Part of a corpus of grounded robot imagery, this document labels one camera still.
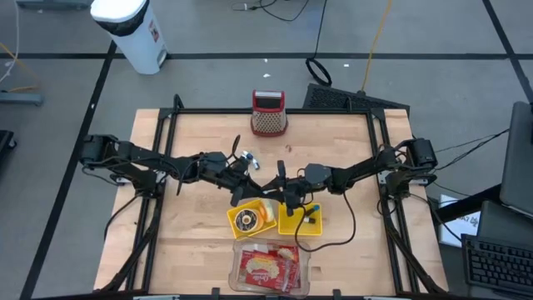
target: white trash can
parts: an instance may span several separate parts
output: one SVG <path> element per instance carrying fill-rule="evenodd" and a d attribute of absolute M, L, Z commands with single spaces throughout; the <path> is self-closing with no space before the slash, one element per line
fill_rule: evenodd
<path fill-rule="evenodd" d="M 137 72 L 159 72 L 167 58 L 167 47 L 150 0 L 95 0 L 91 15 Z"/>

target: yellow cable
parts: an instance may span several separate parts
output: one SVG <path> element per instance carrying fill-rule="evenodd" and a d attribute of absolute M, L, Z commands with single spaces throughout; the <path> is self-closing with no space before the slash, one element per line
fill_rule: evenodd
<path fill-rule="evenodd" d="M 0 47 L 3 48 L 3 50 L 9 54 L 9 56 L 11 58 L 13 58 L 15 60 L 15 62 L 21 66 L 24 70 L 26 70 L 27 73 L 29 73 L 30 75 L 32 75 L 33 79 L 35 79 L 37 81 L 37 85 L 35 86 L 30 86 L 30 87 L 15 87 L 15 88 L 12 88 L 10 90 L 8 90 L 8 92 L 12 93 L 12 92 L 20 92 L 20 91 L 25 91 L 25 90 L 32 90 L 32 89 L 37 89 L 39 88 L 38 84 L 41 82 L 41 80 L 39 79 L 39 76 L 34 72 L 32 71 L 32 69 L 30 69 L 29 67 L 27 67 L 24 62 L 20 61 L 18 58 L 15 57 L 15 54 L 13 54 L 11 51 L 9 51 L 9 49 L 3 44 L 0 42 Z"/>
<path fill-rule="evenodd" d="M 370 65 L 372 63 L 372 55 L 374 54 L 374 50 L 376 50 L 377 40 L 380 38 L 381 31 L 383 31 L 383 24 L 385 23 L 386 16 L 389 14 L 392 6 L 392 0 L 389 0 L 388 4 L 386 5 L 385 12 L 383 13 L 383 17 L 381 17 L 380 27 L 377 29 L 376 36 L 374 37 L 374 42 L 372 43 L 372 48 L 370 49 L 370 53 L 368 54 L 368 61 L 366 62 L 366 71 L 365 71 L 365 79 L 363 80 L 363 85 L 361 87 L 361 90 L 365 91 L 365 85 L 366 80 L 368 79 L 368 73 L 370 72 Z"/>

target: black floor stripe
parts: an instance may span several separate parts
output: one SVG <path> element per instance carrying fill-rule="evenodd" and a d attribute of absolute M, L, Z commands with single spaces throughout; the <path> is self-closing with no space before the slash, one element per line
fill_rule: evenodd
<path fill-rule="evenodd" d="M 21 59 L 106 59 L 106 53 L 19 53 Z M 305 59 L 312 57 L 308 52 L 251 52 L 251 53 L 170 53 L 168 58 L 195 59 Z M 321 59 L 368 59 L 368 53 L 318 53 Z M 533 53 L 374 53 L 373 59 L 398 60 L 533 60 Z M 0 53 L 0 59 L 11 59 L 6 53 Z M 115 53 L 113 59 L 125 59 L 124 54 Z"/>
<path fill-rule="evenodd" d="M 100 71 L 100 75 L 98 76 L 98 80 L 92 92 L 91 100 L 89 101 L 89 104 L 87 106 L 87 111 L 85 112 L 85 117 L 83 118 L 82 126 L 80 127 L 80 131 L 77 135 L 77 139 L 74 144 L 74 149 L 72 150 L 71 157 L 68 160 L 67 171 L 65 171 L 65 174 L 63 175 L 61 185 L 59 186 L 59 191 L 57 192 L 56 200 L 54 201 L 52 211 L 50 212 L 50 217 L 48 217 L 47 226 L 44 228 L 44 233 L 42 234 L 41 242 L 39 243 L 39 246 L 37 248 L 37 253 L 33 258 L 32 266 L 30 267 L 30 271 L 26 277 L 26 282 L 24 283 L 24 287 L 22 288 L 20 299 L 31 299 L 33 295 L 33 290 L 37 285 L 37 280 L 39 279 L 39 274 L 41 273 L 42 265 L 44 264 L 48 249 L 50 248 L 50 243 L 52 242 L 53 234 L 56 230 L 57 222 L 59 221 L 59 216 L 61 215 L 63 205 L 65 204 L 65 200 L 68 195 L 68 189 L 70 188 L 74 172 L 76 171 L 77 160 L 79 159 L 79 153 L 82 148 L 83 139 L 87 135 L 91 126 L 92 117 L 94 116 L 94 112 L 97 109 L 98 100 L 100 98 L 100 95 L 102 94 L 107 74 L 109 73 L 109 68 L 112 62 L 112 55 L 115 53 L 116 50 L 117 45 L 112 42 L 111 45 L 109 45 L 109 49 L 107 50 L 106 59 L 103 62 L 102 70 Z"/>
<path fill-rule="evenodd" d="M 527 79 L 527 76 L 524 73 L 522 66 L 520 65 L 520 61 L 518 60 L 519 56 L 515 55 L 515 51 L 513 50 L 513 47 L 511 46 L 509 39 L 507 38 L 506 32 L 503 30 L 503 27 L 501 26 L 498 16 L 496 16 L 496 11 L 492 7 L 491 1 L 483 0 L 483 4 L 485 5 L 486 11 L 489 13 L 489 17 L 491 17 L 492 24 L 494 25 L 494 29 L 496 30 L 496 33 L 498 33 L 498 37 L 501 40 L 501 44 L 503 45 L 503 48 L 506 50 L 507 55 L 509 55 L 510 57 L 511 65 L 513 66 L 513 69 L 515 69 L 516 76 L 518 77 L 518 81 L 520 82 L 520 85 L 522 86 L 522 89 L 524 90 L 524 93 L 526 94 L 527 100 L 530 103 L 533 103 L 533 90 L 531 89 L 529 79 Z"/>

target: plastic container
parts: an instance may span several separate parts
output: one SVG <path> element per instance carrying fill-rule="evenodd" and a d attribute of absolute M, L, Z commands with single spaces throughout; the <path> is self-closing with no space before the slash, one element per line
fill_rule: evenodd
<path fill-rule="evenodd" d="M 310 224 L 303 222 L 300 226 L 300 230 L 298 231 L 298 237 L 320 237 L 322 235 L 322 206 L 320 205 L 320 203 L 310 203 L 306 205 L 306 210 L 309 210 L 316 205 L 318 205 L 320 209 L 317 212 L 312 213 L 311 216 L 309 216 L 310 218 L 314 218 L 316 220 L 316 223 Z M 294 232 L 296 231 L 296 227 L 298 227 L 298 223 L 300 222 L 302 215 L 303 209 L 298 208 L 294 210 L 294 214 L 292 215 L 292 217 L 288 217 L 286 215 L 285 204 L 281 204 L 278 207 L 278 216 L 280 218 L 280 226 L 277 228 L 278 233 L 283 235 L 294 235 Z"/>
<path fill-rule="evenodd" d="M 137 72 L 159 72 L 167 48 L 149 0 L 95 0 L 91 16 Z"/>
<path fill-rule="evenodd" d="M 235 238 L 251 237 L 251 236 L 256 235 L 258 233 L 262 233 L 262 232 L 264 232 L 267 229 L 275 227 L 277 225 L 277 222 L 276 222 L 276 218 L 274 217 L 270 222 L 267 222 L 266 220 L 262 220 L 262 225 L 258 229 L 254 230 L 253 232 L 242 232 L 242 231 L 240 231 L 237 228 L 237 226 L 235 224 L 235 219 L 236 219 L 237 214 L 239 212 L 241 212 L 242 210 L 251 210 L 251 211 L 254 211 L 254 212 L 260 212 L 262 209 L 263 209 L 262 200 L 261 199 L 257 199 L 257 200 L 248 202 L 246 204 L 242 204 L 242 205 L 240 205 L 238 207 L 235 207 L 235 208 L 232 208 L 232 209 L 228 210 L 227 211 L 227 219 L 229 220 L 230 224 L 232 225 L 233 236 Z"/>
<path fill-rule="evenodd" d="M 229 286 L 237 292 L 305 298 L 310 288 L 310 258 L 311 254 L 293 241 L 254 237 L 236 240 Z"/>

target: wooden tabletop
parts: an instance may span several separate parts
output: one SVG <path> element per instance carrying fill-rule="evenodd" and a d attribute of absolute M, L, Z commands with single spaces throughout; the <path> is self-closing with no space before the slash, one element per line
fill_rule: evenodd
<path fill-rule="evenodd" d="M 139 110 L 131 141 L 152 148 L 158 110 Z M 411 138 L 406 112 L 386 111 L 391 144 Z M 257 137 L 250 130 L 250 116 L 245 114 L 180 114 L 172 156 L 199 152 L 231 151 L 233 139 L 241 134 L 237 152 L 246 150 L 259 160 L 261 169 L 251 170 L 254 180 L 267 183 L 277 174 L 276 161 L 283 159 L 287 176 L 295 177 L 298 168 L 308 163 L 346 168 L 371 156 L 366 118 L 357 115 L 289 115 L 289 128 L 281 137 Z M 163 136 L 161 150 L 164 149 Z M 232 265 L 233 234 L 226 211 L 231 194 L 206 182 L 183 185 L 176 197 L 177 181 L 169 180 L 163 204 L 152 271 L 150 293 L 209 294 L 220 288 L 222 294 L 238 294 L 227 283 Z M 426 197 L 423 187 L 411 186 L 411 192 Z M 113 211 L 133 195 L 132 187 L 120 187 Z M 310 295 L 331 295 L 341 289 L 343 295 L 394 295 L 386 234 L 376 211 L 376 177 L 357 182 L 346 192 L 356 214 L 357 231 L 352 242 L 327 247 L 311 255 Z M 340 242 L 351 235 L 352 220 L 342 197 L 321 192 L 315 202 L 322 205 L 323 234 L 302 237 L 311 247 Z M 136 201 L 111 225 L 104 244 L 95 282 L 100 288 L 111 280 L 132 250 L 141 201 Z M 431 215 L 426 203 L 415 197 L 403 201 L 413 253 L 436 283 L 447 290 L 446 277 Z M 293 239 L 280 236 L 275 228 L 258 238 Z M 402 282 L 409 290 L 406 264 L 399 253 Z M 140 287 L 144 257 L 137 272 Z"/>

